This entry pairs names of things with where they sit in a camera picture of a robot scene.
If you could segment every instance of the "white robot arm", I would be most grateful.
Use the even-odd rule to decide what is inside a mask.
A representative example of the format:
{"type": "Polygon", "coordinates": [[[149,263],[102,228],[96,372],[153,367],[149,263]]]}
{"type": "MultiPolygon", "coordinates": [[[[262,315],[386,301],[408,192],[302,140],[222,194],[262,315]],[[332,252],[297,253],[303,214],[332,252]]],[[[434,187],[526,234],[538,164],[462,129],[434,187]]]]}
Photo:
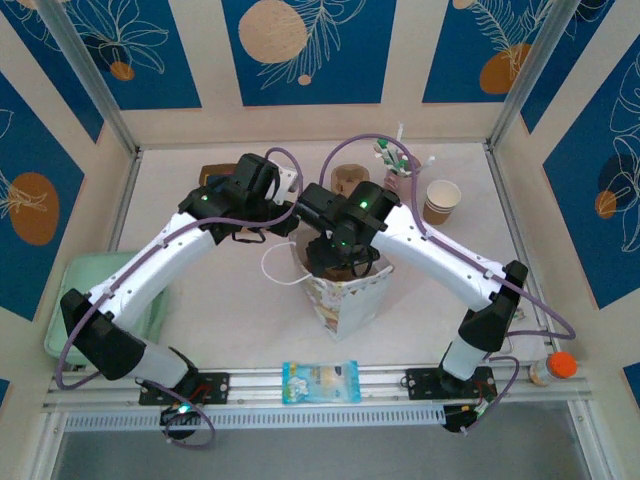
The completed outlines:
{"type": "MultiPolygon", "coordinates": [[[[216,223],[196,228],[189,228],[190,225],[221,216],[254,221],[277,218],[290,206],[283,203],[284,196],[293,190],[296,180],[295,172],[283,171],[256,155],[245,155],[234,176],[222,184],[221,192],[213,187],[191,192],[162,232],[119,272],[87,295],[71,290],[63,297],[61,304],[68,332],[94,299],[105,293],[108,297],[74,344],[107,379],[131,376],[149,380],[188,398],[199,386],[198,370],[179,352],[133,337],[130,332],[134,322],[190,263],[240,229],[216,223]],[[147,252],[158,245],[161,249],[153,260],[141,263],[147,252]],[[132,267],[137,268],[114,288],[114,282],[132,267]]],[[[364,259],[370,261],[371,252],[378,254],[380,250],[398,255],[433,276],[469,307],[469,318],[465,317],[458,337],[443,358],[443,377],[454,383],[464,382],[487,352],[500,349],[518,298],[505,296],[498,282],[422,237],[409,208],[400,204],[395,194],[362,182],[346,199],[310,184],[298,199],[295,215],[270,230],[286,236],[297,227],[298,219],[322,233],[307,251],[312,269],[317,272],[347,268],[353,265],[354,258],[359,263],[364,263],[364,259]],[[498,312],[498,322],[494,315],[496,307],[504,310],[498,312]],[[465,324],[470,328],[463,329],[465,324]]],[[[430,236],[473,257],[494,274],[502,278],[508,275],[499,263],[484,259],[426,227],[430,236]]]]}

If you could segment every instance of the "white cable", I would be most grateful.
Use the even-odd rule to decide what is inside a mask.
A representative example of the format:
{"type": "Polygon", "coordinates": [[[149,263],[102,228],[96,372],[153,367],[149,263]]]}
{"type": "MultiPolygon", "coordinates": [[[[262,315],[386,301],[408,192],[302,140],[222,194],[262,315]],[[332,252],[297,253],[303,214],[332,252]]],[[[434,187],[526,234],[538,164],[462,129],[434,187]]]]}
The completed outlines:
{"type": "Polygon", "coordinates": [[[267,273],[267,269],[264,266],[264,261],[267,258],[267,255],[271,252],[271,250],[275,250],[278,247],[282,247],[283,245],[295,245],[296,242],[283,242],[283,243],[278,243],[277,245],[274,245],[273,247],[270,247],[267,249],[266,252],[264,252],[264,254],[262,255],[262,260],[260,260],[260,267],[262,268],[262,273],[264,273],[264,276],[267,277],[269,280],[271,280],[274,283],[277,283],[278,285],[284,285],[285,287],[290,287],[291,285],[296,285],[300,282],[304,282],[307,278],[312,277],[313,275],[308,273],[307,275],[305,275],[302,278],[299,278],[298,280],[294,280],[293,282],[282,282],[280,280],[277,280],[275,278],[273,278],[271,275],[269,275],[267,273]]]}

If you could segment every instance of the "orange bottle cap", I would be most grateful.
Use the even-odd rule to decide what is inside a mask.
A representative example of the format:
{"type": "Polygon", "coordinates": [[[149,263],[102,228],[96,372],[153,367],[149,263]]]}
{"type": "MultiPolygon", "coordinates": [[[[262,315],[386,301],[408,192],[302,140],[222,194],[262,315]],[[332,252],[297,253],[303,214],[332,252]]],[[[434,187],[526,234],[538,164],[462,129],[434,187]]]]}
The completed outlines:
{"type": "Polygon", "coordinates": [[[578,364],[573,355],[567,352],[557,352],[549,357],[549,371],[558,378],[569,378],[578,371],[578,364]]]}

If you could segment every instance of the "brown paper cup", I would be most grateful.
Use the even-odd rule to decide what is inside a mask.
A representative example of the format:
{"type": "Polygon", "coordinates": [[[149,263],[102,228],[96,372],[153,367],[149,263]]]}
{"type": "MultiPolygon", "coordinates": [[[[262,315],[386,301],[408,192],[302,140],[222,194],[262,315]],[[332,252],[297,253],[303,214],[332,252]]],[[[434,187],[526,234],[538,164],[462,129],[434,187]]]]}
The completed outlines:
{"type": "Polygon", "coordinates": [[[331,191],[349,198],[360,182],[369,181],[369,170],[362,165],[341,165],[331,172],[331,191]]]}
{"type": "Polygon", "coordinates": [[[462,193],[458,186],[447,180],[435,180],[427,187],[427,199],[422,216],[430,225],[442,225],[460,203],[462,193]]]}

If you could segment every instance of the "snack package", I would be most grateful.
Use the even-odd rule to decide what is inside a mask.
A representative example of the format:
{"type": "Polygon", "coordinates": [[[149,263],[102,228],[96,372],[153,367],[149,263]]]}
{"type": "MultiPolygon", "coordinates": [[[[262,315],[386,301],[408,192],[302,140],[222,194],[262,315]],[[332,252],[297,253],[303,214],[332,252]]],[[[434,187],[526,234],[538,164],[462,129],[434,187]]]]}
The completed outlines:
{"type": "Polygon", "coordinates": [[[358,403],[358,362],[282,365],[282,403],[358,403]]]}

